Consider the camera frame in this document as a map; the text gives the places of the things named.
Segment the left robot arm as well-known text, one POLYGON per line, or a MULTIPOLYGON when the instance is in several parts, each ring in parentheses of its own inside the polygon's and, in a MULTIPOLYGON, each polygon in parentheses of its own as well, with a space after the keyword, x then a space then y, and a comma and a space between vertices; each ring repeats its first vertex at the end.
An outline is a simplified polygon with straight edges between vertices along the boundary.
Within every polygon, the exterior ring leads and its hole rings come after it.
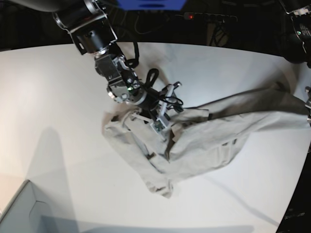
POLYGON ((311 68, 311 1, 280 0, 282 8, 289 16, 294 34, 301 43, 303 50, 302 63, 311 68))

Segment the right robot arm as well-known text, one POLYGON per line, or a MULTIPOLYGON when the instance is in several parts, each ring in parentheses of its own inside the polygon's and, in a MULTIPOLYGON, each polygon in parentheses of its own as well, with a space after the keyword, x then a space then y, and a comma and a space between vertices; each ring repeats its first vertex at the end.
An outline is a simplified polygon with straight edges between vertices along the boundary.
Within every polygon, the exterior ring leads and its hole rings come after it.
POLYGON ((51 13, 56 24, 68 33, 78 51, 92 54, 95 70, 107 80, 109 97, 118 103, 139 108, 153 121, 169 120, 167 111, 183 112, 183 101, 175 94, 181 84, 176 82, 161 91, 153 88, 159 70, 148 71, 142 82, 135 68, 139 65, 138 43, 126 27, 111 25, 105 11, 109 2, 104 0, 9 0, 8 4, 51 13), (115 28, 122 29, 131 38, 135 57, 126 59, 117 45, 115 28))

